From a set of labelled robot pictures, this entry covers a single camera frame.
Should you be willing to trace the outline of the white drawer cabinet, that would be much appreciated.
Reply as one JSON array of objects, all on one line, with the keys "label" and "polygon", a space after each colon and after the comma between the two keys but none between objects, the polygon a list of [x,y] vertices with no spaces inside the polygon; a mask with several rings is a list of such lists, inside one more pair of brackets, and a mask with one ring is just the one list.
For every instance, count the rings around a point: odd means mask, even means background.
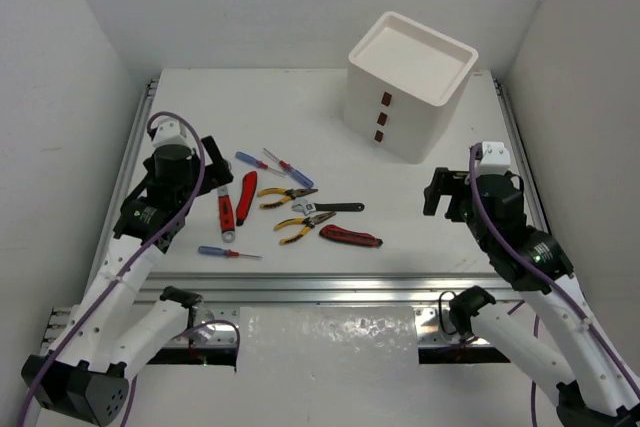
[{"label": "white drawer cabinet", "polygon": [[386,12],[348,55],[344,123],[420,164],[447,129],[478,58],[475,48]]}]

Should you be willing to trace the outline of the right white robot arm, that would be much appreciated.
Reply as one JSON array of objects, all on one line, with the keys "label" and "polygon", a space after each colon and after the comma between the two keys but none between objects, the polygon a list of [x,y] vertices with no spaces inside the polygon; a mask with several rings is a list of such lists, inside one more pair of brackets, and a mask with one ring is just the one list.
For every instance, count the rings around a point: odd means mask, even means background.
[{"label": "right white robot arm", "polygon": [[555,345],[522,328],[480,286],[449,301],[454,336],[490,342],[544,392],[564,426],[636,426],[639,379],[599,328],[560,244],[529,225],[524,184],[511,173],[435,170],[423,213],[463,222],[490,265],[535,312]]}]

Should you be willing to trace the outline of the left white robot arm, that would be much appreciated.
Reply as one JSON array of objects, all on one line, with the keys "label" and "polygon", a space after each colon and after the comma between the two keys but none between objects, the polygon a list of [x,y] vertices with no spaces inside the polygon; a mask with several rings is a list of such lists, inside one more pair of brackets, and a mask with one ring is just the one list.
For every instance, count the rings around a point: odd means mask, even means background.
[{"label": "left white robot arm", "polygon": [[214,139],[187,145],[183,135],[151,134],[146,173],[125,198],[102,266],[46,354],[31,355],[21,375],[24,407],[95,426],[124,409],[139,371],[174,337],[194,327],[200,295],[167,287],[137,324],[125,321],[148,275],[184,227],[194,200],[233,176]]}]

